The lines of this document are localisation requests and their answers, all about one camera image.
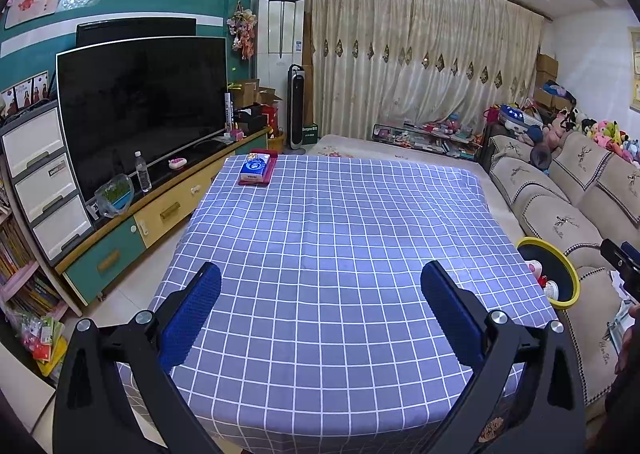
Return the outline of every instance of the television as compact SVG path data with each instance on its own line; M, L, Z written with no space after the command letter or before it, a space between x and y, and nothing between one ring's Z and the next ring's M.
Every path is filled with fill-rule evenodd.
M129 17L86 22L76 27L76 47L115 40L177 35L196 35L195 18Z
M226 40L151 37L97 44L56 56L66 147L82 196L225 126Z

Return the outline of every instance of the red tray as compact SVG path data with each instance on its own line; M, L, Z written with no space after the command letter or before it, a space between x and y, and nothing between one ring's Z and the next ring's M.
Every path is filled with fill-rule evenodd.
M265 169L264 180L259 183L255 183L253 181L238 180L238 185L268 185L271 181L271 174L273 174L273 169L276 166L276 161L278 161L277 151L268 149L252 149L250 152L254 152L256 154L268 154L270 156L269 161L267 162L267 168Z

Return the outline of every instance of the picture frame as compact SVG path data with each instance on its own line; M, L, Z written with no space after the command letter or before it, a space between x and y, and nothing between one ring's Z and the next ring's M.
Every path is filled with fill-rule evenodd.
M27 79L21 80L0 92L4 98L4 110L0 116L6 118L17 113L43 98L49 97L49 72L41 71Z

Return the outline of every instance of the metal screw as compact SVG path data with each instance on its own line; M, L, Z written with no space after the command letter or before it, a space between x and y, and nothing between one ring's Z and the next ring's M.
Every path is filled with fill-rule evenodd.
M494 311L491 313L491 320L496 324L505 324L508 319L507 314L503 311Z
M551 331L554 333L562 333L564 331L564 326L558 320L551 321Z
M153 314L150 311L145 310L136 315L136 322L138 324L149 324L152 318Z
M89 319L82 319L78 324L76 324L76 329L78 331L87 331L91 327L91 321Z

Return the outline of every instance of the beige sofa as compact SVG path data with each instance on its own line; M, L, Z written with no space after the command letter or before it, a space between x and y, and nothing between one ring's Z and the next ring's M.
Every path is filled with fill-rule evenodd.
M588 420L604 412L617 355L607 322L620 308L613 267L600 255L609 238L640 248L640 171L571 132L554 152L548 176L529 161L531 147L495 136L490 177L528 236L562 250L580 278L580 298L559 311L578 354Z

